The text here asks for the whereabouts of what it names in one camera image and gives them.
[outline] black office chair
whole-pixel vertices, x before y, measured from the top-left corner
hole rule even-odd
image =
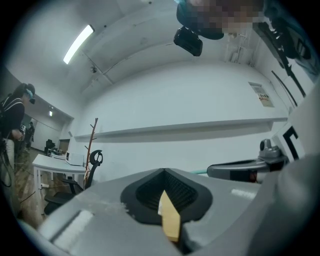
[[[103,162],[104,157],[101,152],[102,152],[102,150],[96,150],[90,154],[89,161],[93,166],[90,171],[88,181],[85,184],[85,187],[84,187],[85,190],[91,186],[95,170]],[[44,200],[48,202],[48,204],[44,208],[44,213],[46,215],[51,214],[56,209],[58,209],[60,206],[64,205],[65,203],[67,203],[68,201],[73,199],[76,196],[75,187],[80,191],[80,193],[83,191],[83,189],[79,186],[79,184],[72,179],[63,179],[62,181],[64,183],[69,184],[71,193],[57,192],[54,196],[46,195],[44,197]]]

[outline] white ceiling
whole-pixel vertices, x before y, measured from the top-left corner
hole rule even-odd
[[[181,27],[174,0],[52,2],[29,16],[13,51],[71,97],[91,99],[111,85],[99,72],[90,72],[92,62],[115,84],[156,66],[197,59],[173,44]],[[65,64],[66,52],[87,24],[95,32]],[[227,59],[237,50],[238,41],[239,37],[231,40]],[[223,61],[226,45],[227,36],[218,41],[203,39],[200,59]]]

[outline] wooden stick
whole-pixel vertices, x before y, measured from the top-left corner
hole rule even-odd
[[[93,129],[92,129],[92,133],[91,133],[91,137],[90,137],[88,153],[86,154],[86,164],[85,164],[86,173],[87,173],[88,165],[89,165],[89,156],[90,156],[91,143],[92,143],[92,140],[93,140],[93,137],[94,137],[94,133],[95,133],[97,122],[98,122],[98,118],[95,119],[94,126],[92,127]],[[88,181],[88,176],[84,175],[84,186],[83,187],[85,187],[87,181]]]

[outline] floor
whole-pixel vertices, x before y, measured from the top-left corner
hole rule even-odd
[[[37,209],[35,194],[31,195],[35,192],[32,162],[38,154],[44,155],[43,152],[33,148],[29,151],[23,151],[18,156],[15,164],[15,187],[21,202],[21,212],[18,218],[35,229],[39,227],[47,217],[46,215],[41,215],[41,212]],[[44,208],[47,204],[44,200],[46,194],[53,196],[56,192],[70,192],[69,185],[62,183],[62,179],[65,179],[65,177],[61,173],[54,173],[53,181],[51,181],[50,172],[44,171],[41,173],[42,183],[49,184],[49,188],[43,188],[41,190],[41,207]]]

